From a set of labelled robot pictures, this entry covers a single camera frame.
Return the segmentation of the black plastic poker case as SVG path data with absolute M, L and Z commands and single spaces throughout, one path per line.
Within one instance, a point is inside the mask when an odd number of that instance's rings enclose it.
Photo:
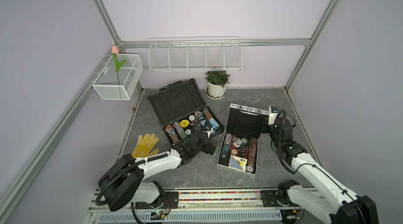
M 163 126 L 163 133 L 172 145 L 184 144 L 190 137 L 190 130 L 199 119 L 206 119 L 197 125 L 199 129 L 209 123 L 203 114 L 203 109 L 206 107 L 220 125 L 219 129 L 213 128 L 210 138 L 224 131 L 223 124 L 207 106 L 195 79 L 169 84 L 161 88 L 158 93 L 148 96 L 148 101 L 159 124 Z M 180 125 L 182 120 L 188 120 L 190 125 L 182 128 Z

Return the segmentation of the silver aluminium poker case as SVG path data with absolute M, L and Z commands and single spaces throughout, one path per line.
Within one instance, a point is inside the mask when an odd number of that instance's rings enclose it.
M 263 122 L 267 122 L 268 118 L 269 111 L 267 110 L 232 103 L 229 107 L 224 137 L 219 146 L 217 166 L 222 169 L 254 177 L 257 173 L 259 137 L 262 134 Z M 258 140 L 256 167 L 247 165 L 246 172 L 229 168 L 228 164 L 231 155 L 247 159 L 249 141 L 251 138 Z

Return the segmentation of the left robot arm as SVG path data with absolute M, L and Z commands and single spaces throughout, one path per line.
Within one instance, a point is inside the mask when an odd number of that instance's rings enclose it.
M 97 206 L 107 205 L 117 211 L 130 202 L 140 202 L 152 208 L 163 206 L 166 192 L 157 181 L 145 180 L 163 171 L 177 169 L 190 163 L 200 152 L 212 155 L 217 143 L 208 133 L 196 130 L 185 144 L 173 145 L 170 150 L 151 157 L 122 156 L 99 179 L 100 191 L 94 201 Z

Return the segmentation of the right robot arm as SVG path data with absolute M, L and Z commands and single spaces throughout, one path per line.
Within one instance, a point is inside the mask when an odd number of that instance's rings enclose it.
M 302 174 L 322 195 L 319 197 L 290 179 L 278 185 L 276 199 L 280 206 L 298 205 L 326 224 L 379 222 L 372 199 L 342 185 L 292 139 L 293 125 L 286 115 L 269 116 L 267 128 L 280 164 L 292 174 Z

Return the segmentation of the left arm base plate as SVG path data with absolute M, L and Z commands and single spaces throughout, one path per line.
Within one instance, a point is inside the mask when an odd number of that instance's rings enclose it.
M 135 203 L 135 209 L 177 209 L 179 203 L 178 191 L 168 191 L 162 196 L 158 196 L 157 199 L 148 204 L 146 202 Z

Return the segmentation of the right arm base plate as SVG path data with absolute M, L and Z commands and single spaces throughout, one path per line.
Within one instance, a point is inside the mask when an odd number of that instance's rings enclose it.
M 303 207 L 291 202 L 287 190 L 283 189 L 267 189 L 262 190 L 259 194 L 259 199 L 262 201 L 264 207 L 273 207 L 276 209 L 297 209 L 301 210 Z

